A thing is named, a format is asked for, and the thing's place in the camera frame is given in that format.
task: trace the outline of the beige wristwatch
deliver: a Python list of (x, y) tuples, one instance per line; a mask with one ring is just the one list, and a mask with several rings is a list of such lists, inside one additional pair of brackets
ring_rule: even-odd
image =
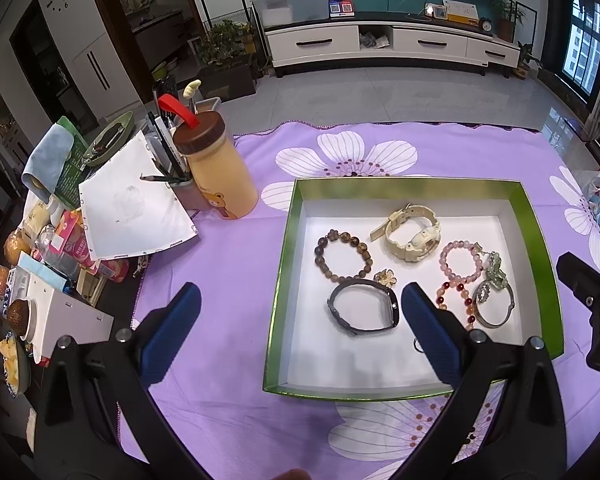
[[(391, 240), (390, 235), (409, 218), (424, 217), (429, 219), (431, 226), (416, 234), (406, 245), (400, 245)], [(431, 209), (423, 205), (407, 204), (402, 209), (391, 213), (391, 216), (371, 235), (371, 241), (384, 235), (386, 246), (391, 254), (406, 262), (418, 262), (435, 249), (440, 243), (440, 222)]]

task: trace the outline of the brown beaded bracelet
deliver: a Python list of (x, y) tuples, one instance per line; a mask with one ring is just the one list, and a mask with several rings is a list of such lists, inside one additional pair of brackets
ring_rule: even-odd
[[(328, 245), (329, 242), (334, 242), (337, 239), (342, 240), (343, 243), (348, 243), (351, 247), (355, 247), (362, 256), (362, 259), (365, 261), (364, 269), (360, 270), (355, 276), (338, 276), (329, 270), (329, 267), (324, 262), (324, 248)], [(333, 283), (342, 283), (344, 280), (349, 280), (351, 278), (364, 278), (368, 273), (371, 272), (371, 266), (374, 264), (374, 261), (371, 259), (371, 254), (366, 250), (366, 244), (360, 242), (360, 239), (351, 236), (349, 233), (338, 233), (335, 229), (329, 231), (326, 236), (323, 236), (318, 240), (318, 245), (314, 249), (315, 253), (315, 264), (320, 267), (320, 270), (324, 273), (324, 275), (329, 278)]]

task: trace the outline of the white flower print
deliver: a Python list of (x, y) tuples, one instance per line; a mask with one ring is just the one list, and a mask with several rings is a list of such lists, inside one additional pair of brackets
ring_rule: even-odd
[[(490, 388), (456, 461), (475, 454), (480, 448), (503, 386), (500, 382)], [(344, 424), (331, 430), (329, 444), (335, 452), (353, 460), (397, 460), (362, 479), (386, 480), (433, 426), (447, 400), (448, 395), (392, 402), (336, 402)]]
[[(416, 148), (405, 140), (376, 144), (366, 156), (364, 140), (356, 132), (322, 134), (317, 140), (329, 162), (324, 162), (311, 148), (285, 148), (276, 155), (276, 164), (296, 178), (392, 176), (403, 174), (418, 160)], [(262, 201), (288, 211), (293, 186), (293, 182), (269, 184), (262, 190)]]
[(593, 213), (589, 209), (589, 205), (571, 171), (564, 166), (560, 166), (560, 172), (566, 182), (553, 175), (549, 177), (549, 181), (563, 199), (575, 206), (575, 208), (565, 209), (564, 217), (574, 231), (583, 236), (589, 235), (589, 253), (591, 253), (596, 267), (600, 270), (600, 227), (593, 217)]

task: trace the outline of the floral tablecloth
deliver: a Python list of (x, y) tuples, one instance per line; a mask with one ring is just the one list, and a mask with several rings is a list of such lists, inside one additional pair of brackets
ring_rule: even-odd
[[(195, 217), (200, 236), (156, 254), (134, 318), (165, 306), (185, 282), (202, 291), (200, 317), (151, 394), (175, 432), (217, 480), (265, 480), (291, 468), (314, 480), (391, 476), (431, 427), (445, 397), (394, 402), (300, 400), (262, 391), (262, 373), (286, 211), (296, 177), (409, 175), (502, 178), (525, 186), (552, 261), (571, 251), (600, 270), (600, 230), (563, 162), (541, 135), (460, 124), (286, 123), (241, 136), (237, 148), (261, 200), (247, 217)], [(558, 284), (564, 354), (554, 361), (570, 463), (600, 430), (600, 373), (587, 368), (589, 313)], [(474, 453), (500, 397), (484, 401)], [(122, 446), (142, 457), (121, 420)]]

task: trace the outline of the window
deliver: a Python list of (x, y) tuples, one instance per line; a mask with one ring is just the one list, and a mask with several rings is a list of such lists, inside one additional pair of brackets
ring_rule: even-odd
[(571, 34), (563, 74), (577, 92), (589, 96), (600, 65), (600, 4), (581, 4), (573, 0)]

